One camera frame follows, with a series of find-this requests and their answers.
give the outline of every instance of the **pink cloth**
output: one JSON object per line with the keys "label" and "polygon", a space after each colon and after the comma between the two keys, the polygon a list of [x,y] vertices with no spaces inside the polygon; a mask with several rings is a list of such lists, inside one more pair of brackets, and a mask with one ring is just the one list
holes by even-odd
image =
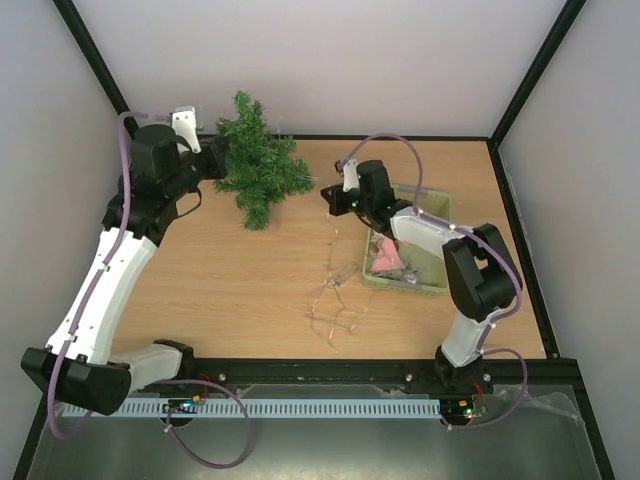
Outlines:
{"label": "pink cloth", "polygon": [[371,265],[371,271],[388,272],[389,270],[402,270],[404,268],[404,263],[400,260],[393,240],[385,237],[382,240],[380,250],[378,250],[378,256],[373,261],[373,265]]}

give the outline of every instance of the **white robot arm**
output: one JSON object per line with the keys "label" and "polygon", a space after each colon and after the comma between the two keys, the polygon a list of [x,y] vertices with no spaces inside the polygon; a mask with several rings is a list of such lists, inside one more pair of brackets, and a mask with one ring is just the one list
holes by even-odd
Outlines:
{"label": "white robot arm", "polygon": [[[55,398],[109,415],[133,390],[176,375],[188,377],[193,349],[169,340],[124,355],[111,355],[111,344],[138,276],[177,218],[176,202],[197,191],[203,179],[224,178],[225,146],[221,139],[200,143],[193,107],[171,115],[171,126],[138,129],[131,141],[131,209],[126,231],[120,231],[124,182],[109,202],[98,250],[69,312],[44,349],[29,348],[21,366],[43,392],[55,362],[66,347]],[[105,263],[118,236],[121,243]],[[73,335],[70,326],[80,310]]]}
{"label": "white robot arm", "polygon": [[[329,213],[353,212],[367,226],[400,242],[408,242],[436,255],[445,262],[452,299],[457,311],[449,335],[436,351],[436,371],[445,386],[468,383],[465,376],[481,360],[482,343],[516,296],[507,272],[472,239],[461,232],[472,232],[489,248],[498,252],[522,284],[502,236],[493,225],[472,229],[450,225],[404,200],[396,200],[382,161],[369,160],[358,165],[350,158],[336,162],[344,177],[342,184],[322,190]],[[476,259],[487,260],[480,268]]]}

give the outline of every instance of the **black frame edge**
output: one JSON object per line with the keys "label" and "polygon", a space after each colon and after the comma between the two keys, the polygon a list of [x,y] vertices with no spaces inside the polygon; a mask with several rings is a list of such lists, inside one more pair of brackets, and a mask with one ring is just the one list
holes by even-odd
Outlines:
{"label": "black frame edge", "polygon": [[516,121],[522,107],[524,107],[524,104],[538,84],[542,74],[545,72],[558,47],[560,47],[562,40],[564,40],[569,29],[571,29],[571,25],[573,25],[573,22],[578,17],[578,14],[586,2],[587,0],[567,0],[564,7],[562,7],[558,18],[556,18],[556,21],[553,23],[551,30],[549,30],[547,37],[544,39],[520,86],[516,90],[511,102],[509,102],[509,106],[507,106],[502,118],[498,122],[498,126],[494,130],[493,135],[491,135],[491,143],[493,145],[500,146],[507,136],[509,129],[511,129],[511,126]]}
{"label": "black frame edge", "polygon": [[487,148],[489,149],[489,156],[491,157],[493,171],[496,175],[496,181],[498,182],[498,189],[500,190],[502,203],[504,204],[504,209],[507,214],[507,220],[511,227],[513,241],[516,245],[516,252],[520,259],[522,275],[525,283],[527,284],[527,290],[529,292],[529,298],[531,299],[533,313],[538,324],[538,330],[540,331],[540,338],[542,339],[544,352],[547,355],[547,358],[558,358],[560,356],[558,342],[556,341],[555,334],[553,333],[553,327],[551,325],[551,320],[549,319],[549,312],[547,311],[547,307],[544,303],[540,283],[538,282],[538,277],[533,266],[533,260],[531,259],[529,244],[524,234],[524,229],[522,228],[520,215],[516,208],[509,179],[504,169],[502,158],[500,157],[500,152],[498,151],[497,146],[492,145],[491,142],[487,143]]}
{"label": "black frame edge", "polygon": [[29,476],[29,470],[33,463],[33,457],[36,454],[38,443],[40,442],[40,435],[42,435],[42,429],[47,421],[47,400],[46,395],[42,395],[36,413],[31,422],[31,428],[24,441],[24,447],[22,447],[22,453],[18,460],[18,465],[13,474],[13,480],[24,480]]}
{"label": "black frame edge", "polygon": [[[115,109],[116,113],[120,115],[122,112],[127,112],[131,110],[124,97],[122,96],[122,92],[118,88],[116,81],[114,80],[107,64],[105,63],[98,47],[91,38],[91,34],[89,33],[89,29],[85,25],[82,17],[80,16],[80,12],[74,5],[72,0],[53,0],[60,16],[64,20],[64,23],[67,24],[69,28],[69,32],[73,35],[73,38],[76,40],[76,43],[84,58],[89,63],[91,70],[93,70],[94,75],[100,82],[104,93],[107,95],[107,98],[111,102],[111,105]],[[133,118],[125,119],[125,127],[129,132],[129,135],[133,137],[133,134],[138,129],[138,123]]]}

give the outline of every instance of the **wooden surface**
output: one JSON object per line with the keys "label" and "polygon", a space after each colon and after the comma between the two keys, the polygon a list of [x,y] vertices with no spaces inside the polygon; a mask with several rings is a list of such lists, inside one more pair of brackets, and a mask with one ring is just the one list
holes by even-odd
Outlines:
{"label": "wooden surface", "polygon": [[[367,229],[354,215],[327,219],[319,190],[338,183],[333,162],[357,142],[299,141],[316,181],[314,192],[288,198],[277,207],[272,227],[248,232],[233,195],[215,193],[203,182],[203,205],[176,220],[131,295],[114,340],[114,352],[146,347],[158,338],[191,345],[199,357],[244,358],[433,358],[449,332],[453,303],[439,297],[380,292],[353,276],[339,293],[359,313],[343,312],[330,346],[330,325],[316,322],[308,303],[327,277],[327,264],[362,266]],[[425,163],[425,186],[452,197],[453,219],[496,225],[517,258],[491,161],[483,142],[416,142]],[[414,185],[417,167],[399,142],[370,142],[356,156],[385,162],[393,183]],[[182,199],[179,211],[194,204]],[[369,305],[364,315],[361,310]],[[333,321],[340,303],[331,290],[316,305],[316,316]],[[543,358],[528,294],[522,310],[498,324],[486,348],[509,346],[525,357]]]}

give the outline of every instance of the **small artificial christmas tree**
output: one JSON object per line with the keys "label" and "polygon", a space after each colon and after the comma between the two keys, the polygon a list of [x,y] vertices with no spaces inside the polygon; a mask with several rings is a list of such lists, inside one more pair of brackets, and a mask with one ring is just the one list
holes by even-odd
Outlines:
{"label": "small artificial christmas tree", "polygon": [[291,157],[296,147],[293,138],[269,133],[260,102],[252,101],[247,92],[238,92],[233,101],[238,119],[218,121],[218,135],[228,140],[229,150],[227,177],[216,180],[216,188],[237,193],[246,229],[264,230],[271,207],[287,195],[311,191],[313,180],[306,163]]}

